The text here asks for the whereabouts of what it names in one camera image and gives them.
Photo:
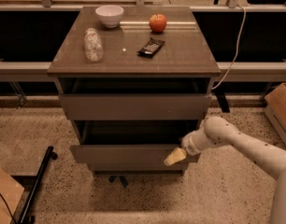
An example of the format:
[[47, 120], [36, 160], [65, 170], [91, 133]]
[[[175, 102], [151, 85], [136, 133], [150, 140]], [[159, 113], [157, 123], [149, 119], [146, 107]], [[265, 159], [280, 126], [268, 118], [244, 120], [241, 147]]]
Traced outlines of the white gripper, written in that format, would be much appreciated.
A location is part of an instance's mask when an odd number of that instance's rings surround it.
[[171, 166], [187, 157], [187, 153], [195, 156], [207, 148], [207, 135], [204, 129], [187, 133], [181, 140], [181, 147], [175, 148], [164, 160], [166, 166]]

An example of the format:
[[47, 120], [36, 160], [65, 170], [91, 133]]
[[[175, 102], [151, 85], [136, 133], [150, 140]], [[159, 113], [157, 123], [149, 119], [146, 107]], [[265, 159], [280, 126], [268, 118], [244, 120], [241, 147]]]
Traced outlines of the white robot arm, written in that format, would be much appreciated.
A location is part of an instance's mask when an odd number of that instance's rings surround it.
[[286, 150], [241, 132], [221, 117], [206, 119], [203, 126], [187, 133], [179, 147], [164, 160], [166, 166], [195, 156], [208, 148], [230, 145], [276, 180], [269, 224], [286, 224]]

